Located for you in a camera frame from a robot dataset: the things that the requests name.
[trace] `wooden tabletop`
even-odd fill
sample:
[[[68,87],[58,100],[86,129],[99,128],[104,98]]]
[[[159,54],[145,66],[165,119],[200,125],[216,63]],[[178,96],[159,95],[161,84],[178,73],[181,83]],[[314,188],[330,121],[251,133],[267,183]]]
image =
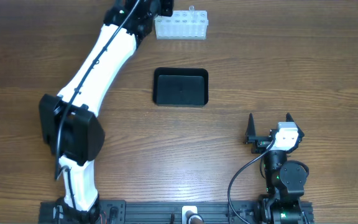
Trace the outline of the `wooden tabletop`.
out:
[[[207,10],[205,41],[145,38],[101,107],[95,162],[102,199],[227,200],[231,177],[255,157],[249,113],[267,135],[290,112],[306,136],[292,159],[310,176],[302,200],[316,221],[358,223],[358,1],[175,2]],[[56,95],[92,49],[112,0],[0,0],[0,222],[36,222],[42,201],[64,195],[42,141],[38,103]],[[205,68],[203,108],[152,102],[157,67]],[[255,200],[254,165],[233,188]]]

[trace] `wooden table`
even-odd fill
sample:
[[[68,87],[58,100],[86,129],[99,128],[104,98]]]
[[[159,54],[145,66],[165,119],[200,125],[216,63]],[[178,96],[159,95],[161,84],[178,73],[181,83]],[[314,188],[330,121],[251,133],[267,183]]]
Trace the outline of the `wooden table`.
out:
[[[291,154],[310,167],[302,200],[316,221],[358,222],[358,1],[179,1],[207,10],[206,41],[151,33],[106,95],[96,159],[102,199],[226,201],[255,157],[248,114],[266,135],[290,112],[306,136]],[[63,88],[92,49],[112,0],[0,0],[0,222],[36,222],[64,194],[42,141],[38,103]],[[204,108],[152,102],[157,67],[205,68]],[[257,165],[232,197],[265,192]]]

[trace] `white plastic part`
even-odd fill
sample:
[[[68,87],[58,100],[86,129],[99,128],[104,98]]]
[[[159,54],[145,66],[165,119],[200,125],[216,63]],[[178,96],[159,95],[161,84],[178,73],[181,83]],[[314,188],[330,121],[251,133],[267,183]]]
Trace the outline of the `white plastic part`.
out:
[[[154,20],[157,39],[205,40],[208,27],[206,11],[174,11],[172,17],[157,16]]]
[[[73,189],[75,206],[78,211],[89,211],[98,198],[98,190],[94,184],[94,161],[86,161],[83,166],[79,166],[75,161],[62,156],[59,158],[60,166],[68,166],[71,177],[71,187]],[[73,201],[68,186],[67,172],[63,171],[65,180],[65,203],[73,208]]]
[[[295,146],[298,140],[298,127],[295,122],[278,122],[276,141],[271,150],[288,151]]]
[[[58,96],[62,96],[63,101],[69,102],[74,94],[74,89],[84,77],[87,69],[92,64],[92,61],[100,53],[117,28],[118,26],[113,24],[110,26],[102,26],[99,39],[91,53],[88,55],[88,58],[71,82],[65,88],[60,90]],[[122,28],[110,43],[108,50],[102,54],[99,63],[93,67],[86,78],[84,85],[81,87],[80,93],[77,94],[74,99],[73,105],[82,106],[83,104],[86,104],[89,107],[88,110],[92,111],[96,117],[99,115],[103,98],[116,77],[117,72],[124,62],[136,51],[135,35],[129,35],[126,32],[126,29]]]

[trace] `gray base plate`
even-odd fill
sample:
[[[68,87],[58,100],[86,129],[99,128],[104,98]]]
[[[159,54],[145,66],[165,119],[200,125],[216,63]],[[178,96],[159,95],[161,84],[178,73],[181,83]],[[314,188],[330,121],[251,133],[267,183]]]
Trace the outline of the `gray base plate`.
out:
[[[256,224],[253,218],[253,201],[232,201],[234,208],[249,223]],[[109,224],[181,224],[183,206],[197,206],[198,214],[206,224],[244,224],[238,219],[227,202],[125,202],[124,200],[100,200],[102,211],[106,212]],[[311,203],[302,202],[302,208],[311,223],[314,223]],[[42,202],[39,223],[75,223],[63,215],[53,217],[55,202]],[[112,220],[110,211],[117,211],[117,218]]]

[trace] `white egg carton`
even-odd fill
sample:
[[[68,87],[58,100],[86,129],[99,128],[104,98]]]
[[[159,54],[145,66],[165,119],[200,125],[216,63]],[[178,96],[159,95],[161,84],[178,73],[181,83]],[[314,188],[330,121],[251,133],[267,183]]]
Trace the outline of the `white egg carton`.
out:
[[[158,40],[205,40],[208,15],[206,11],[195,11],[194,6],[190,6],[189,11],[174,11],[172,17],[156,17],[154,24]]]

